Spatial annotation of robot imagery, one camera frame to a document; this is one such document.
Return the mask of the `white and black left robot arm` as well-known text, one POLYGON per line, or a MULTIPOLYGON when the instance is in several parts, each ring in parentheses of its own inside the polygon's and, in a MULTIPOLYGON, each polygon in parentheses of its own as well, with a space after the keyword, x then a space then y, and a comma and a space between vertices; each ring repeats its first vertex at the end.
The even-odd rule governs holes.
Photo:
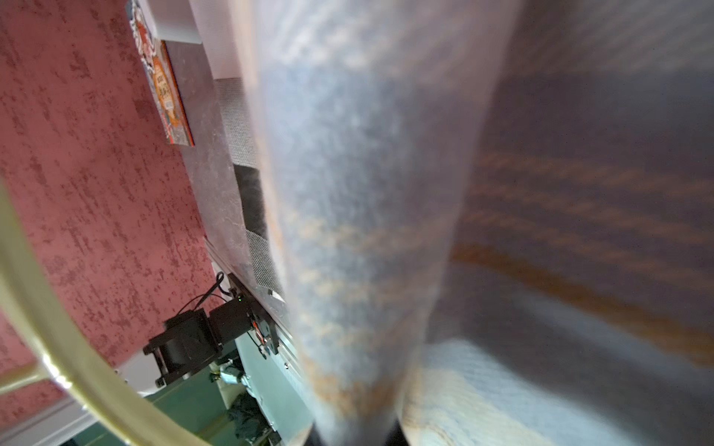
POLYGON ((254 327, 255 306, 230 300, 210 312, 184 311, 115 373, 142 397, 209 369, 212 381, 238 384, 245 374, 237 340, 254 327))

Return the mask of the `blue plaid fringed scarf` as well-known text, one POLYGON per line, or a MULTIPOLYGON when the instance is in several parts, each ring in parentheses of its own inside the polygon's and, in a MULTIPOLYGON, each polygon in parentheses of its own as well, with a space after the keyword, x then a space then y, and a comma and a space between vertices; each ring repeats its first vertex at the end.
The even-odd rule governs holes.
POLYGON ((299 444, 712 444, 710 1, 236 26, 299 444))

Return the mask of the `light cream wooden hanger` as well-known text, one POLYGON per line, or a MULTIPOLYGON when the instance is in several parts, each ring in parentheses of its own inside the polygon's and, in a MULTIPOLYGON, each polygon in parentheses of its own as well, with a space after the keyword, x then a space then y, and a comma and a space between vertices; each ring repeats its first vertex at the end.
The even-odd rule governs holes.
POLYGON ((126 445, 201 445, 128 386, 94 351, 55 296, 9 195, 1 193, 1 309, 38 360, 7 376, 23 387, 52 380, 126 445))

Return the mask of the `grey black checkered scarf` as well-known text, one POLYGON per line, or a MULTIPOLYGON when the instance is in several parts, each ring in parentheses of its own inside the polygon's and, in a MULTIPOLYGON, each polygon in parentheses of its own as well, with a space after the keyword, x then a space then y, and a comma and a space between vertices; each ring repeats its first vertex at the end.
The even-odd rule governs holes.
POLYGON ((271 255, 258 168, 258 151, 254 143, 243 82, 239 78, 219 79, 215 82, 215 88, 240 194, 254 277, 258 285, 280 297, 283 288, 271 255))

